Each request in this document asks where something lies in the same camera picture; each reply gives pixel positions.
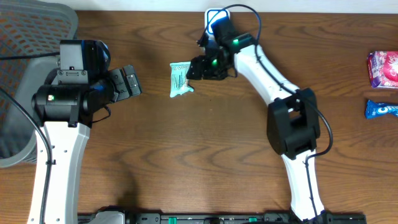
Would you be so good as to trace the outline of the teal wet wipes pack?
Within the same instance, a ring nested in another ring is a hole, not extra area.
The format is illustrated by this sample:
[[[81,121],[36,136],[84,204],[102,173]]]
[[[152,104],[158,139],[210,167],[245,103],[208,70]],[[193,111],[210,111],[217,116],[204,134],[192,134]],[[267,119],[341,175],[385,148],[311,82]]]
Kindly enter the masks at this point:
[[[189,85],[189,79],[186,77],[190,62],[170,63],[170,68],[170,97],[173,98],[187,92],[194,92],[194,89]]]

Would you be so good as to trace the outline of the blue snack bar wrapper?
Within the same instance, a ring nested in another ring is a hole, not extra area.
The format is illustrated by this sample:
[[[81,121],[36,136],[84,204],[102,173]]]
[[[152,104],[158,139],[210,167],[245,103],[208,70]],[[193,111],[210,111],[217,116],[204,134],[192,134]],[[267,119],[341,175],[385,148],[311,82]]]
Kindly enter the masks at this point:
[[[386,114],[391,114],[397,117],[397,105],[389,103],[376,103],[371,100],[367,101],[364,112],[366,119],[373,119]]]

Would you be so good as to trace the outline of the purple snack package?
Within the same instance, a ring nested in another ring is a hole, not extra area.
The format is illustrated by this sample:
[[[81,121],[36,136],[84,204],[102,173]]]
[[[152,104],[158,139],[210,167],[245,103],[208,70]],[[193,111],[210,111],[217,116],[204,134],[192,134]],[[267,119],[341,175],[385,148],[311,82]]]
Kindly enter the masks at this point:
[[[397,89],[397,51],[371,52],[367,64],[373,88]]]

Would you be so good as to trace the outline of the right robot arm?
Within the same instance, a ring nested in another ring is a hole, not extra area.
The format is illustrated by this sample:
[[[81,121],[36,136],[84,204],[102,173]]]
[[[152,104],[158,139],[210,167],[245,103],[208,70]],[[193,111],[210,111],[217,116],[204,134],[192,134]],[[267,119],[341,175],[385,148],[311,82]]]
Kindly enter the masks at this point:
[[[282,157],[292,201],[291,211],[301,223],[318,222],[325,208],[315,174],[317,139],[320,137],[314,92],[288,81],[265,56],[257,39],[239,33],[228,17],[211,25],[198,44],[204,55],[192,59],[189,80],[223,80],[234,68],[255,88],[267,105],[267,138]]]

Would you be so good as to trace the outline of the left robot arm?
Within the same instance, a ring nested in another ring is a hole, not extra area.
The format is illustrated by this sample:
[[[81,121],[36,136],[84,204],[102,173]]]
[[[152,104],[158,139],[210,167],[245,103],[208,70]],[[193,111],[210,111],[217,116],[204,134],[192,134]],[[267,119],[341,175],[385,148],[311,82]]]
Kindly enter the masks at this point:
[[[43,85],[32,98],[38,115],[37,163],[29,223],[77,223],[81,163],[93,115],[141,94],[132,65],[81,82],[81,70],[61,70],[67,82]]]

